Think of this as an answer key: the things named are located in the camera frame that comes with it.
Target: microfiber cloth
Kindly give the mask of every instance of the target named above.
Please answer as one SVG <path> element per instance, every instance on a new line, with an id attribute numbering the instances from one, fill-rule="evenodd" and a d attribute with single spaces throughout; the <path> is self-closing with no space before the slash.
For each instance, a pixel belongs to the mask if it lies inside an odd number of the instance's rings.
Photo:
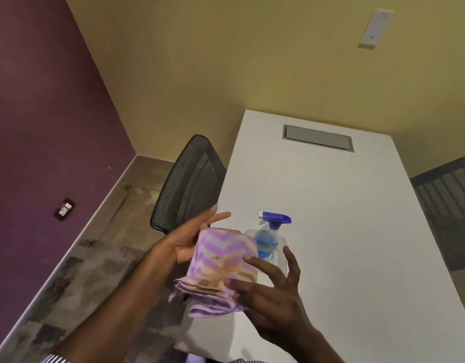
<path id="1" fill-rule="evenodd" d="M 239 232 L 205 228 L 200 231 L 187 275 L 175 280 L 170 300 L 182 295 L 191 305 L 189 317 L 217 317 L 244 311 L 233 299 L 224 279 L 256 282 L 258 270 L 243 255 L 258 256 L 253 239 Z"/>

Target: beige wall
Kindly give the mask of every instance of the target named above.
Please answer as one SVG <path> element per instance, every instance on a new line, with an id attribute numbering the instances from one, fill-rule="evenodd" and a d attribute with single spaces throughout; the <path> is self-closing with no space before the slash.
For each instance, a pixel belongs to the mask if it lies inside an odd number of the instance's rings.
<path id="1" fill-rule="evenodd" d="M 227 163 L 247 108 L 391 134 L 410 175 L 465 156 L 465 0 L 67 1 L 139 154 Z"/>

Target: gray chair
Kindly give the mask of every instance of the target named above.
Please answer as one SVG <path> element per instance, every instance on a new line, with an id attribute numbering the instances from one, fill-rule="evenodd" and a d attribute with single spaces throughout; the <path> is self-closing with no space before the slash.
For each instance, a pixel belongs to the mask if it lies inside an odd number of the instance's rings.
<path id="1" fill-rule="evenodd" d="M 411 183 L 448 270 L 465 268 L 465 158 L 415 176 Z"/>
<path id="2" fill-rule="evenodd" d="M 202 135 L 185 146 L 163 185 L 150 225 L 165 234 L 217 203 L 226 168 Z"/>

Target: white table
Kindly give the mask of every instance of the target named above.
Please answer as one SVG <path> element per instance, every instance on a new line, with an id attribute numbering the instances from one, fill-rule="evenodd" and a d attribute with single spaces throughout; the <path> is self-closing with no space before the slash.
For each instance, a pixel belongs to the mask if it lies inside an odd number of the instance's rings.
<path id="1" fill-rule="evenodd" d="M 355 152 L 282 138 L 289 124 L 352 137 Z M 465 311 L 390 136 L 246 111 L 217 226 L 284 213 L 314 326 L 347 363 L 465 363 Z M 263 274 L 260 282 L 267 284 Z M 184 318 L 176 348 L 219 361 L 294 361 L 242 313 Z"/>

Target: blue spray nozzle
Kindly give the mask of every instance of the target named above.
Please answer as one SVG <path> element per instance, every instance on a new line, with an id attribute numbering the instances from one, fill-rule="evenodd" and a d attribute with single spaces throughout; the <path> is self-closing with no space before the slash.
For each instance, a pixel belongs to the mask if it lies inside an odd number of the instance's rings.
<path id="1" fill-rule="evenodd" d="M 291 224 L 291 218 L 283 214 L 260 211 L 259 218 L 266 220 L 273 230 L 279 229 L 282 224 Z"/>

